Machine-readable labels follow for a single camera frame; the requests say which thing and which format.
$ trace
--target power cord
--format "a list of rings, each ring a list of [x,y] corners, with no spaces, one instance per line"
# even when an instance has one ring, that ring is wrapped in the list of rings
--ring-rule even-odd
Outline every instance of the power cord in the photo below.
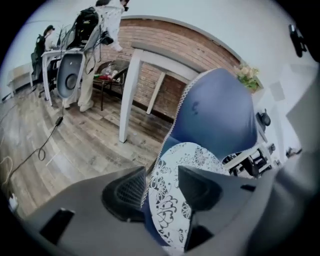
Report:
[[[10,112],[11,109],[13,109],[18,103],[16,103],[14,106],[12,106],[8,111],[7,113],[4,115],[4,117],[0,120],[0,124],[1,122],[3,121],[3,119],[8,115],[8,113]],[[42,144],[41,147],[35,149],[25,160],[23,160],[15,169],[13,169],[13,161],[12,161],[12,158],[10,156],[6,156],[1,162],[0,162],[0,165],[5,161],[5,159],[9,159],[11,161],[11,168],[10,168],[10,171],[9,171],[9,174],[7,176],[7,178],[5,179],[5,182],[2,183],[1,185],[1,188],[4,189],[4,187],[6,188],[6,191],[8,191],[8,183],[10,181],[10,178],[12,177],[12,175],[35,153],[38,151],[38,159],[40,161],[43,161],[45,158],[46,158],[46,151],[43,149],[43,147],[47,144],[47,142],[49,141],[50,137],[52,136],[52,134],[54,133],[55,129],[62,123],[64,119],[64,103],[62,105],[62,116],[60,116],[56,122],[55,122],[55,126],[52,130],[52,132],[50,133],[49,137],[46,139],[46,141]],[[0,144],[0,147],[3,143],[5,139],[5,135],[3,134],[3,137],[2,137],[2,140],[1,140],[1,144]],[[40,157],[40,153],[41,151],[43,152],[43,157],[41,158]]]

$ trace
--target wooden floor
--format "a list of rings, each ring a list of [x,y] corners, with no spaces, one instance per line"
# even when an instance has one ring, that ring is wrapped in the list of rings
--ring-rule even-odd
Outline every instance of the wooden floor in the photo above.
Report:
[[[27,87],[14,98],[0,105],[0,117],[18,103],[1,123],[0,161],[5,156],[17,167],[50,135],[62,115],[61,100],[52,95],[51,107],[38,90]],[[134,166],[148,167],[157,157],[161,143],[171,124],[133,106],[126,143],[118,140],[121,100],[105,94],[104,110],[100,111],[100,92],[93,91],[95,106],[79,112],[77,104],[64,110],[62,124],[45,145],[44,161],[35,153],[11,178],[11,186],[19,203],[19,214],[32,213],[67,186],[96,176]],[[0,166],[1,182],[10,163]]]

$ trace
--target white pants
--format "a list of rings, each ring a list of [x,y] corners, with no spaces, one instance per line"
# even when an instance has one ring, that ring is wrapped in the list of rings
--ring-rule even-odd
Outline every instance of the white pants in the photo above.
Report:
[[[93,91],[93,82],[94,82],[94,76],[96,71],[96,66],[98,64],[98,61],[100,60],[99,57],[99,47],[97,47],[94,51],[95,54],[95,60],[94,56],[92,55],[92,52],[87,52],[85,54],[85,64],[83,68],[82,73],[82,83],[81,83],[81,89],[80,89],[80,97],[78,100],[78,106],[89,106],[91,102],[91,96]],[[75,90],[75,92],[67,98],[64,103],[65,104],[72,104],[77,101],[79,96],[78,89]]]

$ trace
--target brick wall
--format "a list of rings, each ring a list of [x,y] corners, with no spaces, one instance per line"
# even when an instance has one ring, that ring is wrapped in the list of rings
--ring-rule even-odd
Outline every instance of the brick wall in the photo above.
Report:
[[[234,74],[234,66],[240,62],[225,48],[204,35],[189,28],[158,20],[124,19],[120,24],[119,43],[123,51],[118,53],[108,46],[101,49],[103,62],[115,59],[130,60],[133,54],[132,42],[154,45],[189,59],[206,70],[225,68]],[[134,99],[149,105],[152,93],[161,71],[143,64]],[[174,117],[185,87],[183,82],[166,75],[154,103],[154,110]]]

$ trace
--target person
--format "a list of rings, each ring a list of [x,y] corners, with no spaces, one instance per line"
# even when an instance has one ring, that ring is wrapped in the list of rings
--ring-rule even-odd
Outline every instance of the person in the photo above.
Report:
[[[54,32],[54,30],[55,30],[54,26],[49,25],[43,32],[43,36],[45,38],[44,45],[45,45],[46,51],[50,51],[56,47],[53,43],[53,37],[52,37],[52,33]]]
[[[108,32],[109,37],[113,40],[113,42],[109,44],[109,46],[115,49],[117,52],[121,52],[123,49],[118,42],[118,33],[120,30],[121,15],[125,11],[125,6],[127,5],[127,3],[128,0],[98,0],[94,7],[97,14],[99,15],[99,18],[102,18],[102,31]],[[96,26],[92,34],[96,33],[97,29],[100,29],[99,26]],[[96,65],[98,64],[96,60],[98,60],[99,58],[93,57],[93,55],[96,56],[99,53],[100,49],[98,46],[91,51],[85,51],[85,65],[82,74],[80,97],[78,100],[80,112],[85,112],[88,109],[92,108],[94,105],[94,102],[91,100],[91,96],[93,92],[93,81],[95,76],[94,70]],[[77,101],[77,98],[78,90],[76,90],[70,98],[63,101],[63,107],[66,109],[69,108],[71,103]]]

